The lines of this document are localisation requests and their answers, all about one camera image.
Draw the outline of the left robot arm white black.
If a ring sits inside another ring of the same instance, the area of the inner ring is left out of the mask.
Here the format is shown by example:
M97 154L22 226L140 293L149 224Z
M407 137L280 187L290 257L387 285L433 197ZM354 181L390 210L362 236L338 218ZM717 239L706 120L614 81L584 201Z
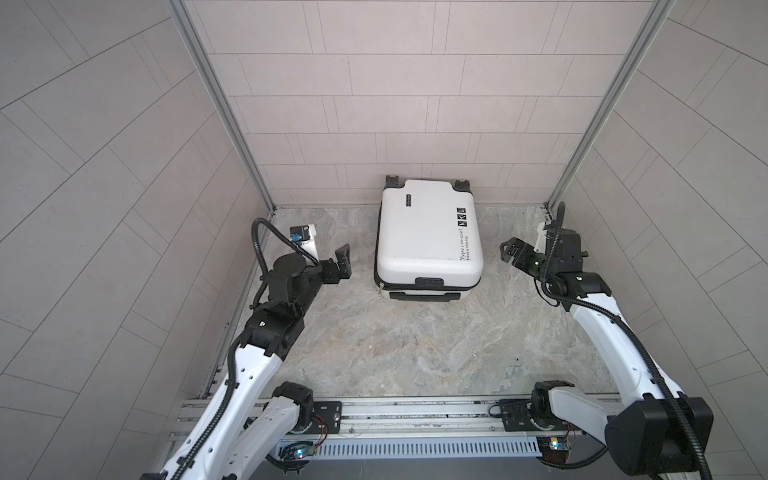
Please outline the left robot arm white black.
M302 333L320 288L350 278L349 245L335 255L312 263L298 249L274 262L263 279L267 302L254 307L229 348L224 385L155 478L247 479L285 435L308 427L313 392L291 382L274 391L254 422L248 418Z

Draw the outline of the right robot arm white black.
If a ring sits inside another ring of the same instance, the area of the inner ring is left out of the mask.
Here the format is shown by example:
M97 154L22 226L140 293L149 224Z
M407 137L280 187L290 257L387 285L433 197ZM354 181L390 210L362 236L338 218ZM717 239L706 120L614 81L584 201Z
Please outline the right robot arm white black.
M548 380L531 392L529 415L540 429L568 423L602 443L626 475L696 472L712 476L705 450L714 414L691 397L653 359L626 322L611 289L583 268L580 235L545 225L536 244L517 237L500 246L500 258L533 278L553 305L571 314L606 364L619 406L597 400L572 383Z

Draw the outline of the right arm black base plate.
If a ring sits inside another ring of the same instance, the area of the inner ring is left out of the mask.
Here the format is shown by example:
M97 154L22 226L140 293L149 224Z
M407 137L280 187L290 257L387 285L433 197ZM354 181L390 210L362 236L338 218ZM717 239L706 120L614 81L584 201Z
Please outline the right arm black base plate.
M527 399L502 399L488 409L493 418L498 418L505 432L545 432L555 429L550 420L536 419Z

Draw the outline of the black and white suitcase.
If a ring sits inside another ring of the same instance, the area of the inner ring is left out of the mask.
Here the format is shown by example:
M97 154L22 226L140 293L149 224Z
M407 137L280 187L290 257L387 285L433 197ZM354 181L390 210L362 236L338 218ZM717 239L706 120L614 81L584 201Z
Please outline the black and white suitcase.
M386 177L374 262L380 291L400 301L460 300L483 269L469 181Z

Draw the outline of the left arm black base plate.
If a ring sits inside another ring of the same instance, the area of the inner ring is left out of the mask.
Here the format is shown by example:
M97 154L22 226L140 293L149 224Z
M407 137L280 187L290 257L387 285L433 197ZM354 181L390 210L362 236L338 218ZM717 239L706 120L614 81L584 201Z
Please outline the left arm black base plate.
M302 431L302 434L338 434L342 419L342 409L343 403L341 401L315 401L313 403L311 423Z

